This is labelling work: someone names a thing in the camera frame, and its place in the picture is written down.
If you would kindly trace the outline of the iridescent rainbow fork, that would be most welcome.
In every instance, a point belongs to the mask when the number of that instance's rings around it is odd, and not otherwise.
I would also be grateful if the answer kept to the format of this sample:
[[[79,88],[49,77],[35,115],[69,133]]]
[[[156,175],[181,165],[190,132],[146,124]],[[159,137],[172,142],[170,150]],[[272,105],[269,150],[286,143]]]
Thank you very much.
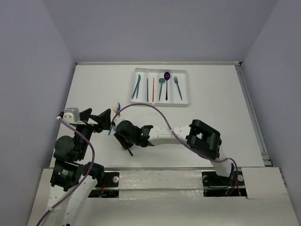
[[[116,132],[117,132],[117,127],[114,126],[114,125],[112,125],[112,128],[113,128],[114,132],[116,133]],[[127,151],[129,152],[129,154],[130,154],[131,156],[133,156],[133,153],[130,151],[129,148],[126,148],[126,147],[125,147],[125,150],[127,150]]]

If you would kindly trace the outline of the teal plastic knife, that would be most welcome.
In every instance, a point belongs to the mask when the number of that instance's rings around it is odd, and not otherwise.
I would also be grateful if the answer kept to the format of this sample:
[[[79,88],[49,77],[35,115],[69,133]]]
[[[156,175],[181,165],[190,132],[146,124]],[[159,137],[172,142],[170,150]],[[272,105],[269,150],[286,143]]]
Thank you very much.
[[[136,87],[135,87],[135,91],[133,95],[136,95],[136,98],[138,98],[138,94],[139,94],[139,86],[140,86],[140,81],[141,81],[141,75],[138,75],[138,80],[136,83]]]

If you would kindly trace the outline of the dark blue chopstick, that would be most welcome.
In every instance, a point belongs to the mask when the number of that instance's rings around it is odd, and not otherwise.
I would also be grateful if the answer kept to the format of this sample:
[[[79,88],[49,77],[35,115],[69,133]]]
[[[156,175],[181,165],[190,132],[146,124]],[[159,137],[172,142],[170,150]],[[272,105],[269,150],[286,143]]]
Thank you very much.
[[[146,85],[146,100],[149,102],[149,79],[147,78],[147,85]]]

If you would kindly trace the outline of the orange chopstick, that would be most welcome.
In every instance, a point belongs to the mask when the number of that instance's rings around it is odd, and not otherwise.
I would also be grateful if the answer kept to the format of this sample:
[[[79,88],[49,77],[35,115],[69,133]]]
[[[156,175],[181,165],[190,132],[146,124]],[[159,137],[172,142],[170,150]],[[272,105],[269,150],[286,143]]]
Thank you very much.
[[[152,102],[154,103],[154,94],[155,94],[155,78],[152,78]]]

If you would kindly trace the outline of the teal plastic spoon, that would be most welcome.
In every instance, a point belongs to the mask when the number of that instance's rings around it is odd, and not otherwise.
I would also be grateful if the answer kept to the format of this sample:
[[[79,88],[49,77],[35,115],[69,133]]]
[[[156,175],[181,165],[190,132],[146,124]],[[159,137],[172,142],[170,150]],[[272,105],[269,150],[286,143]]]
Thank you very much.
[[[161,99],[162,87],[163,87],[163,84],[164,84],[165,81],[166,80],[164,78],[159,78],[159,83],[160,83],[159,96],[158,96],[159,101]]]

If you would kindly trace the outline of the purple metal spoon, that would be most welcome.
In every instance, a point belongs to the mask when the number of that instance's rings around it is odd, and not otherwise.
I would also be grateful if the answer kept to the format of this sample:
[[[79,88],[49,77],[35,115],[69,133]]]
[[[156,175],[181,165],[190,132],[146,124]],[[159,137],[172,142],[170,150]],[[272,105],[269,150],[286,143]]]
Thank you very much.
[[[170,79],[170,72],[164,73],[164,79],[166,81],[166,100],[168,100],[168,80]]]

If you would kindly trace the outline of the dark blue metal fork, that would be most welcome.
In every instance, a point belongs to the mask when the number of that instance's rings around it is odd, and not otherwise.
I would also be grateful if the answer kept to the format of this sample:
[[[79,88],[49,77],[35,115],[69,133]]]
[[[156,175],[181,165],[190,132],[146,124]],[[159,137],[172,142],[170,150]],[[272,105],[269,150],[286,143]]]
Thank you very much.
[[[179,96],[180,96],[180,98],[182,100],[182,94],[181,94],[181,90],[180,90],[180,87],[179,87],[179,84],[178,84],[178,78],[177,78],[177,76],[174,76],[174,82],[177,85],[178,93],[179,93]]]

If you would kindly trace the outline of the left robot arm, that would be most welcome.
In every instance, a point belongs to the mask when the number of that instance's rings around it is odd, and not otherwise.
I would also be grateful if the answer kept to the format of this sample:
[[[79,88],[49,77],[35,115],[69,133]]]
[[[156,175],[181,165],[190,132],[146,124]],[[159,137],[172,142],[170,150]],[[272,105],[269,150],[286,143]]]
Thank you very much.
[[[80,164],[79,161],[84,159],[88,148],[93,148],[92,134],[110,129],[111,110],[93,115],[91,108],[82,112],[78,108],[67,108],[60,112],[57,120],[74,135],[62,136],[55,143],[50,195],[47,211],[38,222],[41,226],[75,225],[93,188],[105,181],[104,167],[94,161],[95,150],[92,150],[90,162]]]

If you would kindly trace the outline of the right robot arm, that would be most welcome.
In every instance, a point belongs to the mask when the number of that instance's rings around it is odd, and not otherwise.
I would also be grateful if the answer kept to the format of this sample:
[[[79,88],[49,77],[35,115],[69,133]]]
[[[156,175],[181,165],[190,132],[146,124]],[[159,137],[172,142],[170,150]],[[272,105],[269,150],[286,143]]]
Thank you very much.
[[[193,120],[190,125],[181,127],[135,126],[128,120],[114,120],[115,138],[122,147],[148,147],[159,145],[182,144],[199,157],[207,159],[213,165],[217,181],[226,185],[234,178],[235,164],[221,150],[221,134],[200,120]]]

